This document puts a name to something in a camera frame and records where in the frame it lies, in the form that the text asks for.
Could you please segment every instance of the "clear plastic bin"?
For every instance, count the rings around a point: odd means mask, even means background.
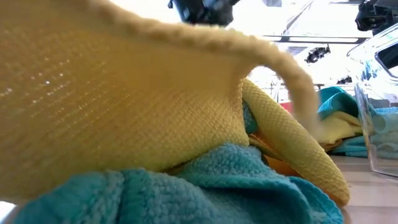
[[[347,56],[371,169],[398,177],[398,24]]]

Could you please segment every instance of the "terry cloth texture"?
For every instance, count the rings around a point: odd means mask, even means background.
[[[28,203],[15,224],[342,224],[336,204],[298,177],[276,174],[254,147],[220,146],[178,176],[143,169],[71,178]]]

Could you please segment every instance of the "pile of towels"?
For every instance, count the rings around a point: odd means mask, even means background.
[[[258,123],[246,102],[247,134]],[[255,146],[224,144],[169,173],[107,170],[72,177],[29,202],[23,223],[343,224],[337,204],[311,182],[278,174]]]
[[[398,108],[368,106],[368,114],[361,115],[354,97],[340,87],[329,87],[319,92],[321,105],[318,114],[324,135],[318,140],[329,154],[367,157],[360,117],[366,119],[370,147],[377,157],[398,159]]]

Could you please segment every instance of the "black object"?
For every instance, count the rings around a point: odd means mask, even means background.
[[[387,68],[391,69],[398,66],[398,44],[394,44],[377,53],[380,62]]]
[[[337,85],[344,85],[344,84],[349,84],[352,82],[353,82],[353,79],[351,77],[345,77],[345,78],[342,78],[341,80],[338,80]]]
[[[315,63],[320,58],[323,58],[326,54],[330,54],[330,53],[331,53],[331,51],[330,51],[329,45],[327,47],[315,47],[314,49],[309,51],[308,56],[305,59],[305,62]]]
[[[239,0],[170,0],[168,7],[177,8],[183,22],[227,26],[234,18],[232,7]]]
[[[355,23],[360,31],[380,33],[398,22],[397,0],[362,0]]]

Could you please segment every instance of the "teal towel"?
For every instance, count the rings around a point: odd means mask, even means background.
[[[340,87],[329,87],[318,92],[321,105],[318,114],[325,119],[336,111],[342,111],[358,117],[358,105],[354,97]],[[398,159],[398,108],[370,108],[375,134],[371,144],[375,145],[377,156],[384,159]],[[363,136],[343,141],[331,154],[367,157],[368,152]]]
[[[177,176],[144,169],[91,172],[28,203],[16,224],[342,224],[336,204],[271,170],[254,147],[220,146]]]
[[[320,106],[318,115],[320,119],[325,119],[336,111],[348,113],[358,117],[358,106],[356,100],[342,88],[333,86],[318,91]]]
[[[398,133],[389,133],[394,139],[388,139],[385,134],[371,136],[371,142],[376,147],[376,155],[381,159],[398,159]],[[335,155],[350,157],[367,157],[368,151],[365,146],[364,136],[350,138],[331,152]]]
[[[257,122],[245,101],[243,102],[243,121],[247,134],[253,134],[257,131]]]

